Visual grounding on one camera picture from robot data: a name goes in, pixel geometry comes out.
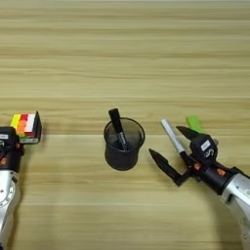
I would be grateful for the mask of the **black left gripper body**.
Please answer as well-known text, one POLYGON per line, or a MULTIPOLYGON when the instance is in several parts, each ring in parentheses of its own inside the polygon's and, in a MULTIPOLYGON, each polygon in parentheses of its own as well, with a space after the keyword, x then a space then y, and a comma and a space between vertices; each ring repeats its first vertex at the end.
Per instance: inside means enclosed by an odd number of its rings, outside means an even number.
POLYGON ((18 173, 21 167, 21 158, 24 148, 21 144, 14 147, 3 148, 0 146, 0 170, 9 170, 18 173))

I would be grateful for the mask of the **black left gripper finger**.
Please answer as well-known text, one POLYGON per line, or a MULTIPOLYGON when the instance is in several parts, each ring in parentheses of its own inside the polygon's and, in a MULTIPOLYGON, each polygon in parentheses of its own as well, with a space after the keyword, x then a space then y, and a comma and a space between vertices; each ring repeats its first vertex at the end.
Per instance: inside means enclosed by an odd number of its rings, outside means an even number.
POLYGON ((39 143, 42 134, 42 123, 38 111, 35 112, 34 131, 35 131, 35 142, 39 143))

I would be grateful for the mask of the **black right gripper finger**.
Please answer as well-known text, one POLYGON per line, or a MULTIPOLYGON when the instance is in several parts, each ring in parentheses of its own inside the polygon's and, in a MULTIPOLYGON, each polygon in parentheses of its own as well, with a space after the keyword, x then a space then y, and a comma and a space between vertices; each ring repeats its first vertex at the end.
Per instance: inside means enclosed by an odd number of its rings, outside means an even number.
POLYGON ((199 136, 199 133, 185 126, 178 126, 177 129, 190 141, 199 136))
POLYGON ((169 164, 168 160, 160 153, 153 149, 149 149, 149 153, 159 169, 164 172, 179 187, 181 185, 181 175, 169 164))

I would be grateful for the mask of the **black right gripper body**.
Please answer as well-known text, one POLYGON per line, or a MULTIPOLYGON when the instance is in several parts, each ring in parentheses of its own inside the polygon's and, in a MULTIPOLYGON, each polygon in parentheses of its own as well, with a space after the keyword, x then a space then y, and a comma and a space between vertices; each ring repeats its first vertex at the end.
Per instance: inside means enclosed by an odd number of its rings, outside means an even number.
POLYGON ((182 185, 188 178, 194 178, 198 182, 203 182, 210 189, 221 195, 225 190, 229 181, 240 173, 236 167, 227 168, 217 162, 215 165, 204 167, 194 158, 187 155, 185 152, 181 153, 181 158, 187 165, 187 170, 178 177, 177 186, 182 185))

